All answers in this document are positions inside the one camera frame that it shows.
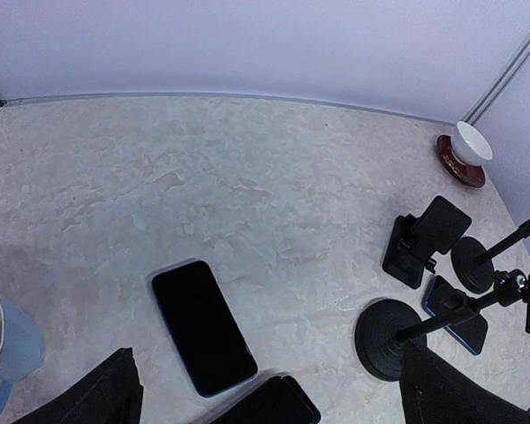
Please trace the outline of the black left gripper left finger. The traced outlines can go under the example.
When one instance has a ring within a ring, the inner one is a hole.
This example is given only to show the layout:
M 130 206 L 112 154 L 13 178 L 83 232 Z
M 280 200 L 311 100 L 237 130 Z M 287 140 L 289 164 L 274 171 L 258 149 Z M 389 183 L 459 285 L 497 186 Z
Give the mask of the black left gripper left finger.
M 143 401 L 133 350 L 120 348 L 19 423 L 138 423 Z

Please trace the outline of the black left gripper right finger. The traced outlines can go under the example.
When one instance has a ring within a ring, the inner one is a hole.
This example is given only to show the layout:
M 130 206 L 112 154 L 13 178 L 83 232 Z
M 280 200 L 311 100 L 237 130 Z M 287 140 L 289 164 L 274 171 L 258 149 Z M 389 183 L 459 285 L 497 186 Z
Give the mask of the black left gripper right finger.
M 404 345 L 399 387 L 407 423 L 530 423 L 530 413 L 483 389 L 427 347 Z

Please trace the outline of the black round-base pole stand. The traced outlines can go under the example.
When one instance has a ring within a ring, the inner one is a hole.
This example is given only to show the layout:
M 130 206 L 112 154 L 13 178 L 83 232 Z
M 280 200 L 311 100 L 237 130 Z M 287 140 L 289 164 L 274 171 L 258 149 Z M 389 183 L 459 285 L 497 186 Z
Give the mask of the black round-base pole stand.
M 526 333 L 530 334 L 530 274 L 521 270 L 493 273 L 493 291 L 478 299 L 460 290 L 449 298 L 446 311 L 423 321 L 405 302 L 382 299 L 369 305 L 359 316 L 354 331 L 356 353 L 363 367 L 385 382 L 399 380 L 403 369 L 405 343 L 414 341 L 427 346 L 427 334 L 469 322 L 481 310 L 498 304 L 508 307 L 517 301 L 526 304 Z

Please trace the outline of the blue-edged black smartphone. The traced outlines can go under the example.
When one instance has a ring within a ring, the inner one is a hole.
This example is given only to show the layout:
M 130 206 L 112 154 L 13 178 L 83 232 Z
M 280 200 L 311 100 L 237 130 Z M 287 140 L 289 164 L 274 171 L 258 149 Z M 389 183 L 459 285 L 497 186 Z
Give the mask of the blue-edged black smartphone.
M 445 314 L 459 304 L 458 289 L 454 288 L 442 276 L 436 276 L 429 283 L 422 300 L 422 308 L 430 316 Z M 488 322 L 481 314 L 466 322 L 450 324 L 444 329 L 472 355 L 481 354 L 488 332 Z

